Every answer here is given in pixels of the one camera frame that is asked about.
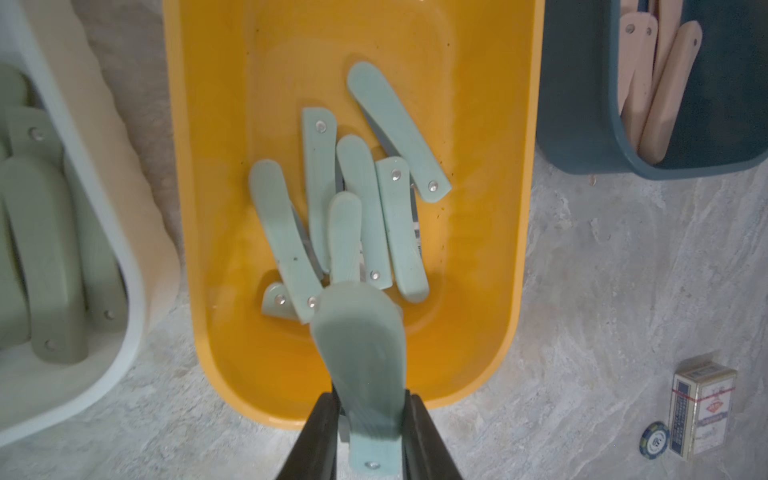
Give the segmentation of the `olive folding knife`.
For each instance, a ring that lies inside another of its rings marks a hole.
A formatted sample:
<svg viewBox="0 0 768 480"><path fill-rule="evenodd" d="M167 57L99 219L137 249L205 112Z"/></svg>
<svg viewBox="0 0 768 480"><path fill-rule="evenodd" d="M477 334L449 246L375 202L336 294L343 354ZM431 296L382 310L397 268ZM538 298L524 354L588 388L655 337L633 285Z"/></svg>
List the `olive folding knife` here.
<svg viewBox="0 0 768 480"><path fill-rule="evenodd" d="M30 339L27 296L19 272L8 214L1 202L1 348Z"/></svg>
<svg viewBox="0 0 768 480"><path fill-rule="evenodd" d="M1 64L0 71L1 122L5 123L10 108L29 106L29 83L25 75L13 65Z"/></svg>
<svg viewBox="0 0 768 480"><path fill-rule="evenodd" d="M128 302L120 266L67 152L63 171L73 202L89 319L100 331L124 330Z"/></svg>
<svg viewBox="0 0 768 480"><path fill-rule="evenodd" d="M45 110L29 106L9 107L6 124L13 155L34 156L62 169L63 143Z"/></svg>
<svg viewBox="0 0 768 480"><path fill-rule="evenodd" d="M32 349L45 362L79 363L88 355L85 301L67 181L47 160L13 156L1 165L1 198L26 287Z"/></svg>

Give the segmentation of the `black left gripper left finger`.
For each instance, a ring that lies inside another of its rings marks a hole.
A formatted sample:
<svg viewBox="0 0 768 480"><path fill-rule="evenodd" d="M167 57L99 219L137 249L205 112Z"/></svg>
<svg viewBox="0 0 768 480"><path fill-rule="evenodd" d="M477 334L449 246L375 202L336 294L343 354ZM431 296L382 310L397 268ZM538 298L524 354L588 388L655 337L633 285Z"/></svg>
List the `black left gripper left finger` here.
<svg viewBox="0 0 768 480"><path fill-rule="evenodd" d="M340 402L335 391L319 396L277 480L334 480Z"/></svg>

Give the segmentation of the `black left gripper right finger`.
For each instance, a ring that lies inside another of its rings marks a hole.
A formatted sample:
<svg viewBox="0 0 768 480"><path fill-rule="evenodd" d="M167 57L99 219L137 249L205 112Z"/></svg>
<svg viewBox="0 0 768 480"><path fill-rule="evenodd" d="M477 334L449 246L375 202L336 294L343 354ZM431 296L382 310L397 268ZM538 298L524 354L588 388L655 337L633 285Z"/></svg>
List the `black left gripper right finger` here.
<svg viewBox="0 0 768 480"><path fill-rule="evenodd" d="M452 456L419 395L406 391L402 425L405 480L462 480Z"/></svg>

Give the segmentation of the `pink folding knife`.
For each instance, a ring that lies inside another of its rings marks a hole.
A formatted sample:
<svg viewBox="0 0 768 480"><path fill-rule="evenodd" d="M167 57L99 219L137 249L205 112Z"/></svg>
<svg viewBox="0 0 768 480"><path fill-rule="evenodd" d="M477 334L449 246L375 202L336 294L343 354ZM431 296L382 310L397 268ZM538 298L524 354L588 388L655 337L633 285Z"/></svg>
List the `pink folding knife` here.
<svg viewBox="0 0 768 480"><path fill-rule="evenodd" d="M617 67L617 105L621 114L629 93L651 15L647 12L630 12L619 20L619 51Z"/></svg>
<svg viewBox="0 0 768 480"><path fill-rule="evenodd" d="M688 21L678 29L671 46L638 147L638 155L651 165L660 163L668 151L702 37L700 23Z"/></svg>
<svg viewBox="0 0 768 480"><path fill-rule="evenodd" d="M663 74L669 53L674 43L682 16L683 0L654 0L649 2L649 12L658 21L657 47L653 81L658 82Z"/></svg>
<svg viewBox="0 0 768 480"><path fill-rule="evenodd" d="M628 141L634 151L638 150L651 102L658 21L655 16L650 15L645 42L630 83L623 111L620 114Z"/></svg>

